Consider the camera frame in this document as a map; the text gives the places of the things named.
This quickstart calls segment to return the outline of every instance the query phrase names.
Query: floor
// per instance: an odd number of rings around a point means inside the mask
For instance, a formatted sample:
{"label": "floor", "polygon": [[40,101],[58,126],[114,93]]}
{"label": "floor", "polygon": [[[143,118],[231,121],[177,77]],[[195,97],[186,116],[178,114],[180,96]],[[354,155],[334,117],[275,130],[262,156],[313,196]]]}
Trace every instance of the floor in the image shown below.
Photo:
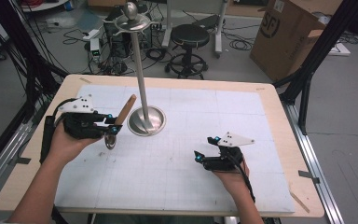
{"label": "floor", "polygon": [[[57,13],[51,10],[46,13]],[[102,22],[85,9],[72,12],[80,29],[98,28]],[[181,22],[191,22],[187,15],[179,15]],[[226,27],[257,25],[260,19],[227,17]],[[43,36],[51,53],[71,73],[88,72],[87,53],[83,43],[64,45],[63,34],[72,29],[55,30]],[[255,37],[257,27],[230,31],[246,37]],[[223,54],[217,59],[213,54],[214,37],[204,48],[197,50],[209,65],[204,73],[207,80],[270,83],[270,79],[250,60],[250,51],[235,50],[223,37]],[[344,222],[358,223],[358,45],[345,45],[350,57],[328,56],[317,70],[310,92],[307,129],[310,141],[319,159],[328,185],[336,199]],[[126,61],[134,67],[131,59]],[[153,61],[143,61],[144,67]],[[156,63],[144,70],[145,77],[175,78],[164,73],[165,63]],[[24,91],[10,60],[0,61],[0,134],[25,101]],[[10,174],[8,166],[0,178],[0,188]],[[70,223],[86,223],[84,214],[64,214]],[[0,212],[0,220],[9,216]],[[328,223],[321,218],[282,218],[282,223]]]}

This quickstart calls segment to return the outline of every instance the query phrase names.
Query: table surface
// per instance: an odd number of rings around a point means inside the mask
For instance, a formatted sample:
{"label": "table surface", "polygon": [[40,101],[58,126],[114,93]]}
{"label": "table surface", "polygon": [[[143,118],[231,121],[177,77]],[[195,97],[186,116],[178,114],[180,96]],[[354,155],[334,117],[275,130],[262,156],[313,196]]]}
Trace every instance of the table surface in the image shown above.
{"label": "table surface", "polygon": [[[76,97],[77,92],[83,85],[112,85],[112,86],[137,86],[135,77],[95,77],[83,75],[71,75],[65,79],[57,92],[54,100],[48,108],[47,114],[51,114],[61,101]],[[285,178],[288,182],[290,194],[296,211],[287,214],[261,214],[265,217],[321,217],[324,215],[319,196],[311,179],[301,177],[298,171],[308,171],[302,158],[296,139],[283,111],[281,101],[274,87],[270,84],[240,83],[204,80],[183,80],[169,78],[146,78],[146,87],[173,88],[173,89],[203,89],[216,91],[246,91],[256,92],[261,98],[270,131],[275,142],[278,155],[281,160]],[[31,158],[29,164],[17,164],[6,184],[0,192],[0,210],[12,211],[21,200],[23,194],[29,187],[37,169],[39,168],[40,144],[43,134],[43,123],[39,125],[30,140],[22,157]],[[89,213],[129,213],[129,211],[113,211],[109,209],[79,209],[61,208],[63,212],[89,212]]]}

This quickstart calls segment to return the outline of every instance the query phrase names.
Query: stool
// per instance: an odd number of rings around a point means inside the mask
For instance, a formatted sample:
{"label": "stool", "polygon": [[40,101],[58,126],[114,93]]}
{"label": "stool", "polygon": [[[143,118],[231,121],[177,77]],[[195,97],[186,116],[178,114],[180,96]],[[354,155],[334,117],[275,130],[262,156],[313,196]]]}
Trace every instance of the stool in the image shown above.
{"label": "stool", "polygon": [[208,70],[208,65],[200,56],[193,54],[192,49],[208,44],[208,32],[198,25],[183,24],[172,29],[171,40],[176,44],[173,49],[180,46],[186,52],[172,57],[165,66],[165,72],[169,73],[172,69],[178,74],[178,78],[199,75],[203,80],[201,72]]}

